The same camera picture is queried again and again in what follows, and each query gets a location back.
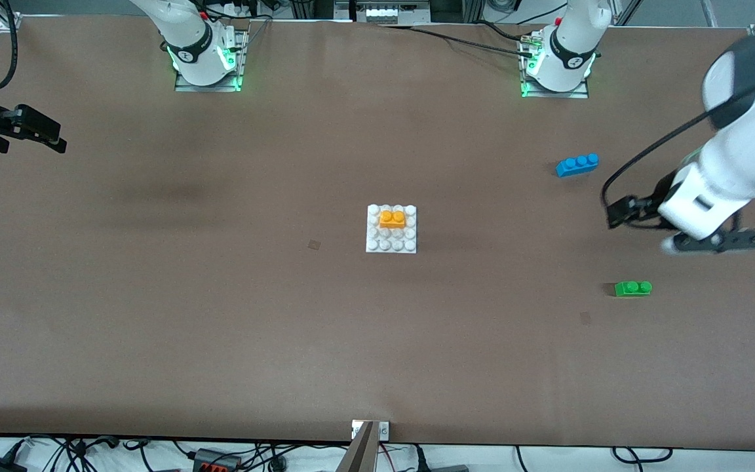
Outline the white studded base plate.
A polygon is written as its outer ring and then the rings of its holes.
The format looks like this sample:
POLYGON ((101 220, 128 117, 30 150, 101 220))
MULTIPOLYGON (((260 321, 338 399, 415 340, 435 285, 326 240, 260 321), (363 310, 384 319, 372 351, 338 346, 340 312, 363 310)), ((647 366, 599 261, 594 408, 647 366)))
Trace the white studded base plate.
POLYGON ((417 252, 417 207, 414 205, 376 205, 366 207, 366 253, 416 254, 417 252), (381 210, 404 210, 407 227, 386 229, 378 227, 381 210))

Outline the blue three-stud block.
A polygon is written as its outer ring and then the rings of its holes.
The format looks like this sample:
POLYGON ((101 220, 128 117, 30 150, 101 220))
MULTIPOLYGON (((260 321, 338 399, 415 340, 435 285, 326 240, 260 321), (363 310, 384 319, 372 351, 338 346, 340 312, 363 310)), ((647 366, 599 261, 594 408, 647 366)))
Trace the blue three-stud block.
POLYGON ((590 173, 598 167, 599 163, 600 158, 596 153, 569 157, 558 162, 555 167, 555 173, 558 178, 567 178, 570 176, 576 176, 576 174, 590 173))

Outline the grey power strip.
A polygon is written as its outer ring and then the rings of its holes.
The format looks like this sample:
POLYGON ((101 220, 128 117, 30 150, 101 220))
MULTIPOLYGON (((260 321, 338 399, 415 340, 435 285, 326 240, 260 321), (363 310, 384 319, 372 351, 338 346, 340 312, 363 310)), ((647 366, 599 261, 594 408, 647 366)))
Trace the grey power strip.
POLYGON ((413 26, 431 21, 429 0, 356 0, 357 21, 369 24, 413 26))

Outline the black box with orange connectors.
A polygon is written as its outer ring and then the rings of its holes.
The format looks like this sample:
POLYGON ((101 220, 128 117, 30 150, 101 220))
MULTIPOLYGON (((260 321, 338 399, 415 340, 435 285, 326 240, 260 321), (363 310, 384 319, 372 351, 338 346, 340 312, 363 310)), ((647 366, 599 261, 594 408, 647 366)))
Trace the black box with orange connectors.
POLYGON ((195 452, 192 472, 239 472, 241 465, 239 454, 201 448, 195 452))

